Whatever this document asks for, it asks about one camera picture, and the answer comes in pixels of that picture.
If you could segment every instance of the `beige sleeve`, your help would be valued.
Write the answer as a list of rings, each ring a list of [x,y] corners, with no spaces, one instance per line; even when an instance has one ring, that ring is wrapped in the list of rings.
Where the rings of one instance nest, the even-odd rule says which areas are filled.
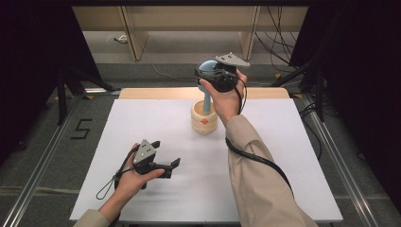
[[[74,227],[108,227],[109,221],[97,210],[87,210]]]
[[[231,118],[226,124],[226,135],[236,148],[274,162],[269,149],[245,116]],[[287,183],[273,168],[230,150],[228,161],[242,227],[317,226],[297,205]]]

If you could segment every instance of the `white board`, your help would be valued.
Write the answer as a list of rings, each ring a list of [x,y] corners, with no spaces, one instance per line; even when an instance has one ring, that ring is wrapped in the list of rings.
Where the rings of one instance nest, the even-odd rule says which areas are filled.
[[[148,183],[123,209],[120,220],[132,223],[238,222],[228,173],[225,129],[210,134],[191,128],[190,109],[197,100],[118,99],[71,215],[79,219],[103,201],[96,193],[121,166],[134,142],[161,141],[155,158],[169,164],[181,158],[171,179]],[[298,111],[291,99],[249,99],[243,114],[250,120],[286,173],[295,200],[318,222],[341,221]]]

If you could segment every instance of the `handheld controller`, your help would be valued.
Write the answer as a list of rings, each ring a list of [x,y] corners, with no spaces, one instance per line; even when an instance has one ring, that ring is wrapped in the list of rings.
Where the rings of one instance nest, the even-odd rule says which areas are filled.
[[[250,64],[233,53],[217,56],[214,60],[206,61],[195,69],[197,83],[201,85],[200,80],[206,79],[217,91],[230,92],[238,83],[237,66],[250,66]]]

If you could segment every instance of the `finger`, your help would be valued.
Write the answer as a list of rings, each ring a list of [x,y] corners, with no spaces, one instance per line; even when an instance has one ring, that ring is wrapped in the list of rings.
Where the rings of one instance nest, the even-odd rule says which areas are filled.
[[[164,169],[158,168],[158,169],[155,169],[155,170],[150,171],[150,172],[147,173],[147,174],[142,175],[142,178],[143,178],[146,182],[148,182],[148,181],[150,181],[150,180],[153,180],[153,179],[155,179],[155,178],[160,177],[164,172],[165,172]]]
[[[218,93],[218,91],[213,87],[213,85],[207,81],[206,79],[201,79],[200,84],[206,89],[206,91],[213,96],[215,93]]]

